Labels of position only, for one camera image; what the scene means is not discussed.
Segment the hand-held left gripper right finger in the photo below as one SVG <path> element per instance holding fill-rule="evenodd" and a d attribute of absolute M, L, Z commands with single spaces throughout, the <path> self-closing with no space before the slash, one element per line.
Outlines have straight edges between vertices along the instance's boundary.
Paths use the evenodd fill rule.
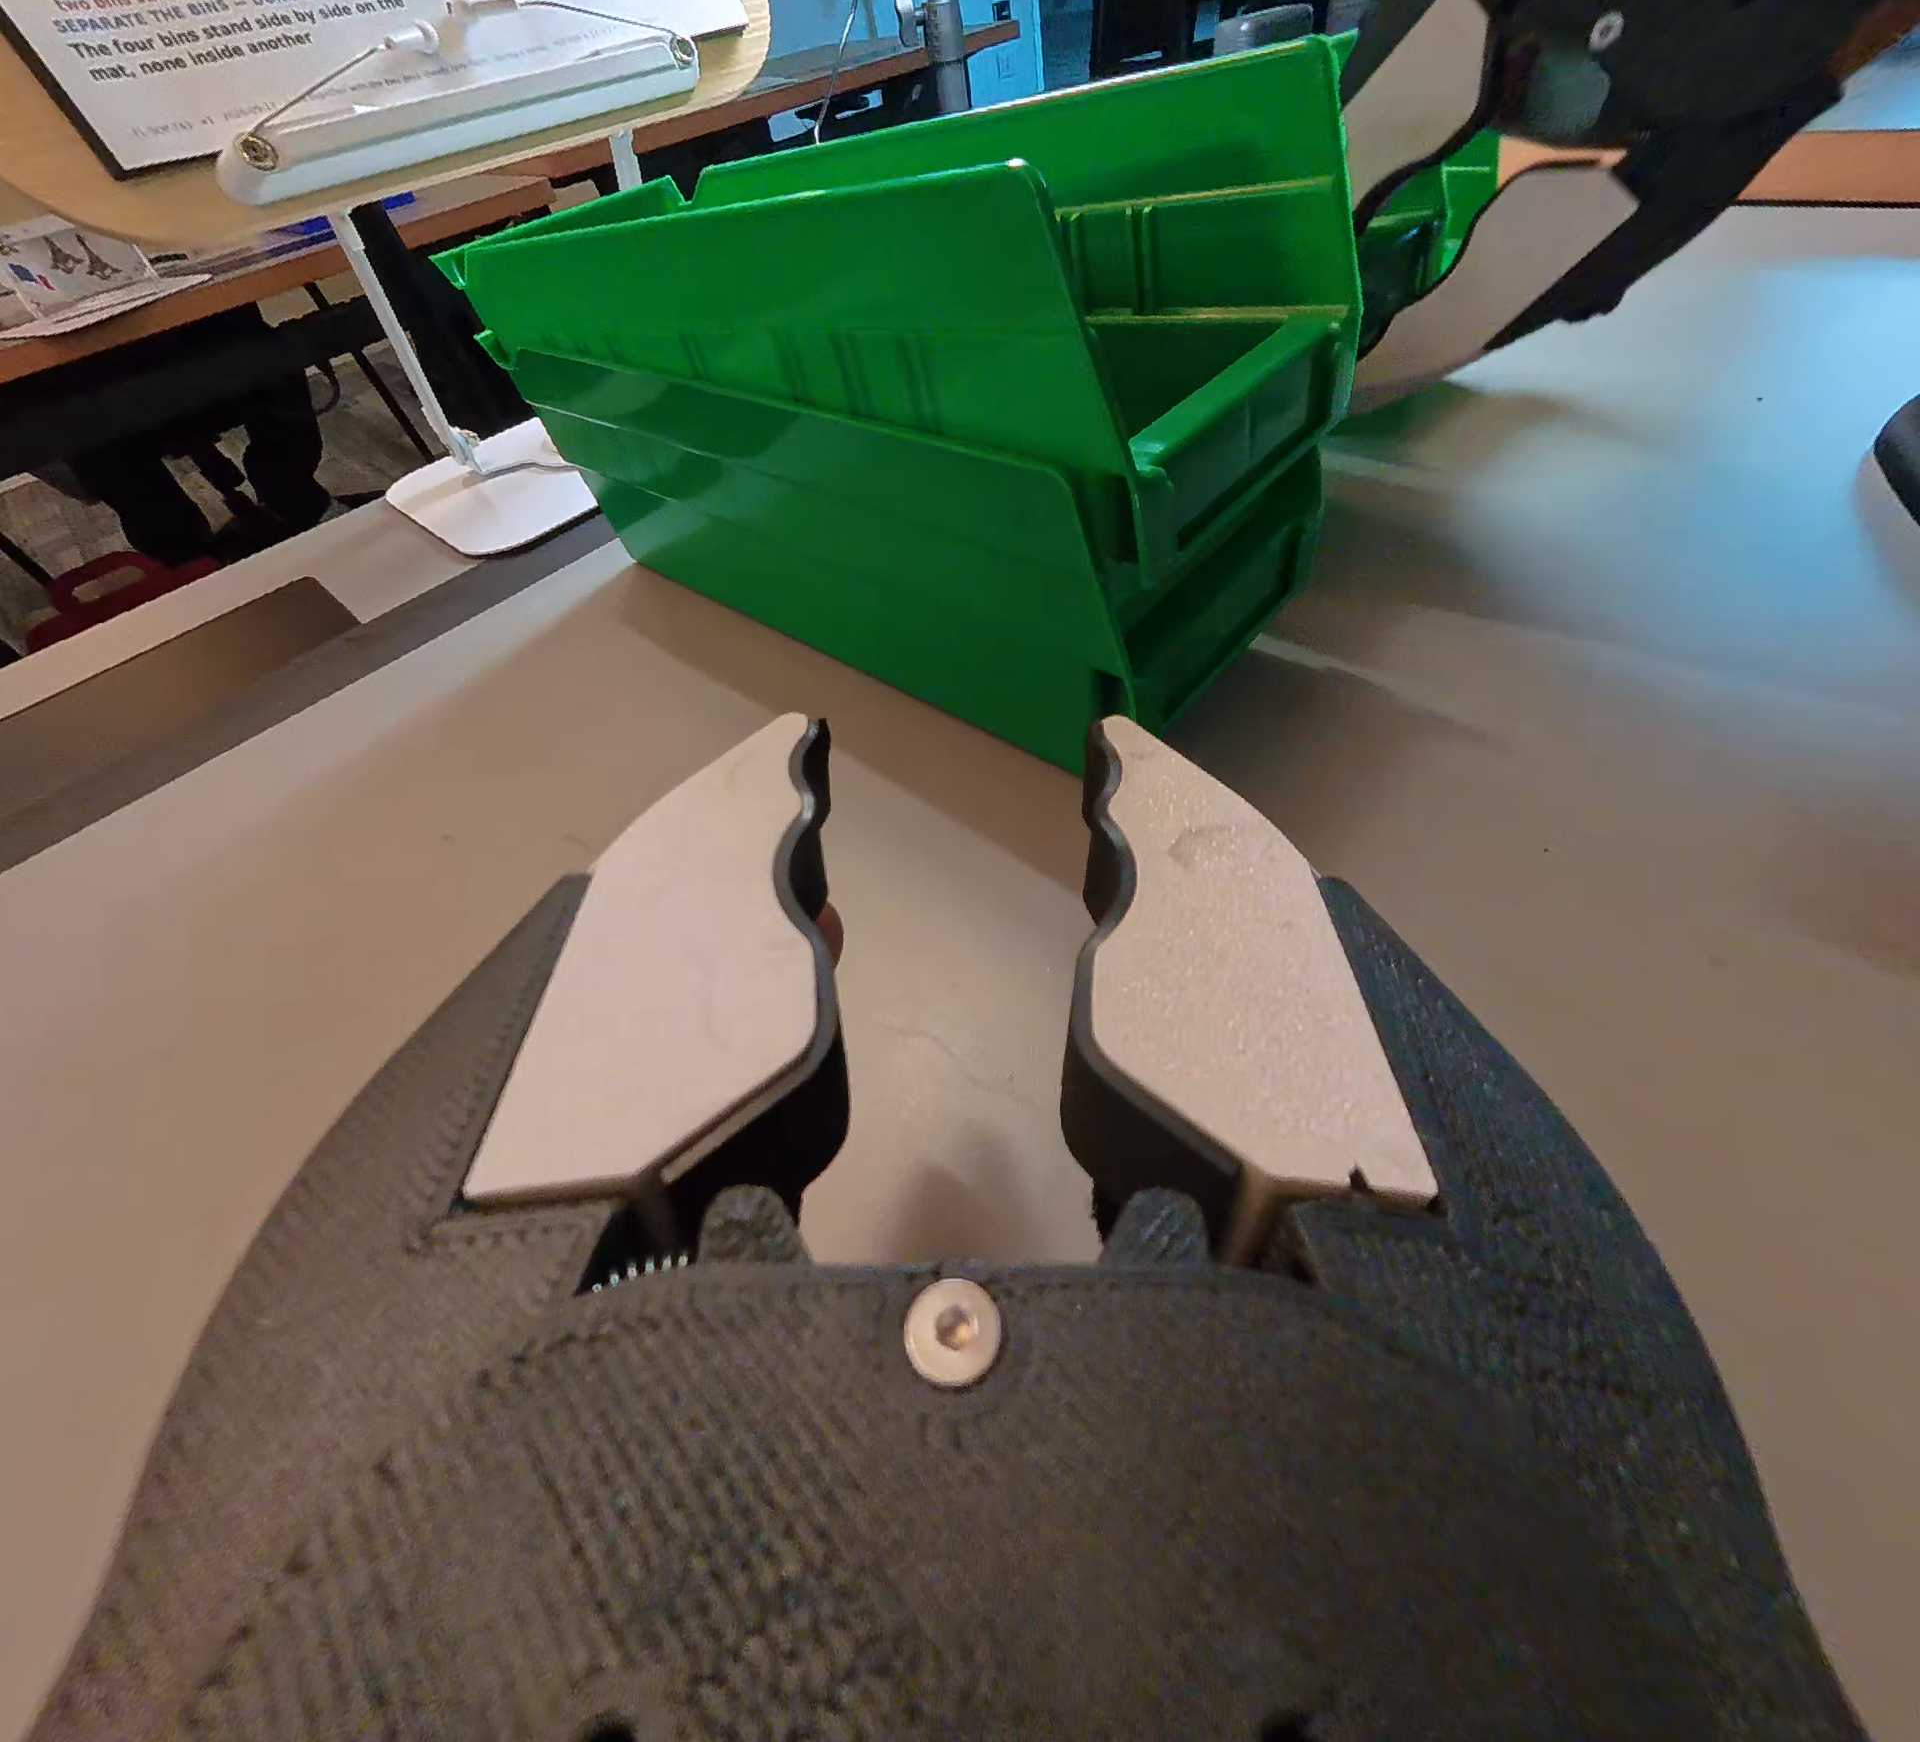
<path fill-rule="evenodd" d="M 1307 854 L 1126 716 L 1088 730 L 1083 818 L 1060 1117 L 1101 1232 L 1179 1193 L 1214 1260 L 1252 1266 L 1298 1203 L 1433 1209 L 1443 1183 Z"/>

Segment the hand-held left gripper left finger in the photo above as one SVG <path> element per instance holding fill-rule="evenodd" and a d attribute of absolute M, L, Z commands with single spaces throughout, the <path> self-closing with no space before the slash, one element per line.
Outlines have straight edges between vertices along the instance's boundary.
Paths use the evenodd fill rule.
<path fill-rule="evenodd" d="M 462 1181 L 618 1201 L 688 1249 L 753 1185 L 798 1216 L 852 1094 L 829 912 L 832 731 L 790 712 L 649 806 L 586 875 Z"/>

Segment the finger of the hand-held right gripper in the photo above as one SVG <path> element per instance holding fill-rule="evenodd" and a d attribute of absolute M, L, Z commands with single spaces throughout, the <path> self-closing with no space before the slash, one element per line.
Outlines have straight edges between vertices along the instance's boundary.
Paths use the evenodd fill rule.
<path fill-rule="evenodd" d="M 1612 92 L 1591 45 L 1504 33 L 1483 0 L 1431 0 L 1364 79 L 1342 88 L 1355 227 L 1484 130 L 1547 145 L 1592 140 Z"/>
<path fill-rule="evenodd" d="M 1555 162 L 1514 175 L 1441 282 L 1395 314 L 1357 364 L 1353 401 L 1398 401 L 1483 357 L 1637 210 L 1608 162 Z"/>

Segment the white desk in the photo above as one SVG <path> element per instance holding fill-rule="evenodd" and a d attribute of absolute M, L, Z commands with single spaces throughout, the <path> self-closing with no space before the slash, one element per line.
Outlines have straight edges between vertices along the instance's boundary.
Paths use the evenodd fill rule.
<path fill-rule="evenodd" d="M 1705 1329 L 1863 1728 L 1916 1738 L 1916 212 L 1738 210 L 1618 314 L 1334 435 L 1309 594 L 1169 734 L 1540 1084 Z M 353 509 L 5 672 L 474 567 Z M 1088 1264 L 1083 780 L 618 539 L 5 870 L 5 1738 L 49 1712 L 253 1238 L 540 895 L 831 725 L 840 1270 Z"/>

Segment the grey tape strip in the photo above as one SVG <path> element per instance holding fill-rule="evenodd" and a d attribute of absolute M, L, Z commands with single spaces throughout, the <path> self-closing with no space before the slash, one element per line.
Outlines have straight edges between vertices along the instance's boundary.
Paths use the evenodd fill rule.
<path fill-rule="evenodd" d="M 307 650 L 154 745 L 85 774 L 51 800 L 9 811 L 2 818 L 2 868 L 24 866 L 87 827 L 205 770 L 610 541 L 610 524 L 592 518 L 520 554 L 472 564 L 469 572 Z"/>

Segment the instruction sign on stand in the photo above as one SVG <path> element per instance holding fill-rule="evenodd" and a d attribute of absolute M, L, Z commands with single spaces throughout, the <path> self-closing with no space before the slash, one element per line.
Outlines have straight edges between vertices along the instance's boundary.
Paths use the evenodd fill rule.
<path fill-rule="evenodd" d="M 731 102 L 755 79 L 771 45 L 768 0 L 747 0 L 747 5 L 747 31 L 708 37 L 699 45 L 700 84 L 684 98 L 629 105 L 492 145 L 353 173 L 324 187 L 301 183 L 294 194 L 264 203 L 239 197 L 224 158 L 129 177 L 111 173 L 75 116 L 5 35 L 5 199 L 26 216 L 60 216 L 115 240 L 162 248 L 228 246 L 249 241 L 277 224 L 326 218 L 443 449 L 388 490 L 391 505 L 462 556 L 510 554 L 594 514 L 594 490 L 582 470 L 562 456 L 538 416 L 526 416 L 503 434 L 480 435 L 474 431 L 474 410 L 443 401 L 420 353 L 422 332 L 404 325 L 388 279 L 372 260 L 372 221 L 357 218 L 357 212 L 377 210 L 393 194 L 420 194 L 466 173 L 507 169 L 525 156 L 562 145 L 631 140 L 642 123 L 670 111 Z"/>

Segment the red bag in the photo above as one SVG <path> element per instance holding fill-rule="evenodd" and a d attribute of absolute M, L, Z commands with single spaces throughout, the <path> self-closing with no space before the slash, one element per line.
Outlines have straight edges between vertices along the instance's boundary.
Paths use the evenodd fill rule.
<path fill-rule="evenodd" d="M 47 608 L 26 628 L 26 650 L 39 653 L 72 640 L 93 625 L 103 625 L 175 592 L 180 583 L 175 567 L 146 554 L 96 556 L 45 588 Z"/>

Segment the printed papers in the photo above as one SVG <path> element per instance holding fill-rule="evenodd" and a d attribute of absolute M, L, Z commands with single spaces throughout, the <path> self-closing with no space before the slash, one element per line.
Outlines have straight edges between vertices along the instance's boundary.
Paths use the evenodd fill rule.
<path fill-rule="evenodd" d="M 2 227 L 2 338 L 60 338 L 131 314 L 167 283 L 131 241 L 65 218 Z"/>

